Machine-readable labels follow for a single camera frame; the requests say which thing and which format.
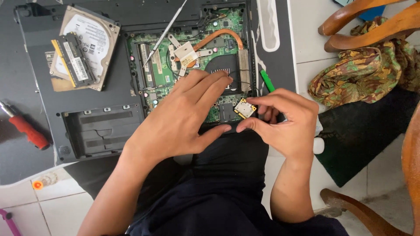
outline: person's lap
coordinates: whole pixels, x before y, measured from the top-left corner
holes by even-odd
[[[249,131],[222,136],[202,153],[194,155],[190,165],[180,165],[173,158],[165,159],[155,166],[144,181],[138,211],[190,178],[261,177],[264,175],[267,155],[268,145],[257,133]],[[64,169],[95,199],[114,170],[118,158],[81,161]]]

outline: wooden chair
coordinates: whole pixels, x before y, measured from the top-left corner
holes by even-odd
[[[414,236],[420,236],[420,103],[411,118],[402,147],[402,170],[410,194]],[[373,236],[409,236],[384,220],[361,202],[329,189],[321,191],[321,198],[330,207],[349,210],[366,226]]]
[[[321,35],[331,36],[325,43],[326,52],[340,52],[359,47],[366,47],[376,42],[395,38],[399,35],[410,35],[420,30],[420,0],[383,23],[372,31],[359,36],[336,34],[351,20],[364,11],[382,5],[405,0],[355,0],[331,15],[319,28]]]

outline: hand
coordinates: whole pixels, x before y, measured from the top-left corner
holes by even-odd
[[[249,97],[247,102],[259,105],[258,113],[264,114],[270,124],[248,118],[239,123],[236,128],[238,133],[251,128],[285,158],[299,162],[312,160],[317,103],[286,89],[276,89],[264,97]],[[284,113],[288,121],[277,124],[278,111]]]
[[[132,158],[141,154],[154,164],[168,157],[202,152],[231,129],[230,125],[219,125],[201,136],[198,134],[210,108],[232,83],[233,79],[227,76],[225,71],[211,75],[191,71],[147,116],[124,148],[135,149]]]

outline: green plastic tool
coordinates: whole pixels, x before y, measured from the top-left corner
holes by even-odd
[[[273,84],[271,83],[271,79],[268,77],[265,70],[260,70],[260,74],[264,80],[265,85],[267,86],[267,89],[269,92],[273,92],[275,90]]]

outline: purple object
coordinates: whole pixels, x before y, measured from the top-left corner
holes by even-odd
[[[0,209],[0,215],[3,216],[3,219],[6,221],[7,225],[9,226],[10,230],[12,231],[14,236],[21,236],[19,233],[18,228],[16,227],[15,223],[12,220],[12,213],[9,213],[3,209]]]

